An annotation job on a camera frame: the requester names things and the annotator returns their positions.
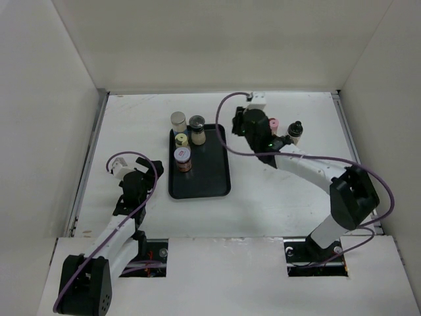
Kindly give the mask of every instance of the black lid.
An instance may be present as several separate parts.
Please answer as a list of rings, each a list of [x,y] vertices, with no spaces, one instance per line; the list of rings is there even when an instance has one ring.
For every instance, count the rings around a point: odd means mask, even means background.
[[[288,126],[288,134],[291,137],[300,137],[302,133],[303,125],[301,125],[301,122],[299,120]]]
[[[205,127],[205,119],[200,115],[193,115],[189,119],[189,125],[194,132],[201,132]]]

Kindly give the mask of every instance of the pink object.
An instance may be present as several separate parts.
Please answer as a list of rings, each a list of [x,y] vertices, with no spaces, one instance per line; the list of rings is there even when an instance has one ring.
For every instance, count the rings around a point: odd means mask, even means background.
[[[272,134],[275,135],[278,132],[279,121],[276,118],[269,119],[269,127],[272,131]]]

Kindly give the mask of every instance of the jar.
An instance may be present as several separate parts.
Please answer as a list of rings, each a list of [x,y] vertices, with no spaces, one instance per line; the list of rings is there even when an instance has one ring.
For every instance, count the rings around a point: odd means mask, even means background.
[[[194,115],[189,119],[191,127],[191,141],[195,145],[203,145],[206,141],[205,119],[200,115]]]
[[[272,117],[269,119],[269,127],[270,130],[272,131],[272,135],[276,135],[278,133],[278,126],[279,126],[279,121]]]
[[[189,138],[184,133],[179,133],[175,137],[176,148],[186,147],[190,149]]]
[[[303,135],[303,125],[299,120],[288,126],[288,135],[291,136],[294,145],[297,145],[301,135]]]
[[[183,112],[174,112],[171,114],[171,124],[172,124],[172,130],[174,132],[174,136],[183,133],[186,136],[187,133],[187,123],[186,123],[186,116]]]
[[[186,147],[179,147],[174,152],[177,168],[181,172],[187,172],[191,169],[191,153]]]

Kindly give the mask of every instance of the plastic tray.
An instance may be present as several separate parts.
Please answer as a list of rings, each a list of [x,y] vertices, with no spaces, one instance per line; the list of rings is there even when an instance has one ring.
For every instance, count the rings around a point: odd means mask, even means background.
[[[225,141],[225,129],[219,125],[222,139]],[[192,168],[187,172],[177,169],[174,159],[176,144],[174,133],[170,132],[170,165],[168,192],[174,199],[211,198],[226,196],[231,191],[228,154],[216,136],[216,125],[205,124],[206,142],[196,146],[191,142],[190,126],[189,144],[191,148]]]

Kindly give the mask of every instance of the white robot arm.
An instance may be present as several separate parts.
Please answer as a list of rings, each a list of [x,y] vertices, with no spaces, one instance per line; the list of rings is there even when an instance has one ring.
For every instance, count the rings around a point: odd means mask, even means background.
[[[245,136],[263,163],[296,174],[330,195],[331,214],[306,239],[312,258],[324,260],[332,253],[332,244],[347,231],[356,229],[379,204],[370,177],[356,166],[339,167],[321,160],[302,159],[307,154],[289,136],[272,135],[269,118],[263,112],[264,96],[252,94],[248,102],[247,108],[238,107],[235,112],[233,134]]]
[[[148,171],[131,168],[121,158],[112,163],[111,173],[121,180],[123,194],[118,199],[109,225],[96,241],[85,253],[69,255],[64,260],[60,281],[60,293],[63,292],[63,295],[58,298],[56,312],[66,315],[105,315],[112,299],[112,287],[118,277],[131,260],[145,256],[147,239],[138,228],[145,217],[147,196],[158,179],[155,179],[155,173],[146,160],[138,158],[136,163],[149,167]],[[159,178],[164,171],[162,163],[152,163]]]

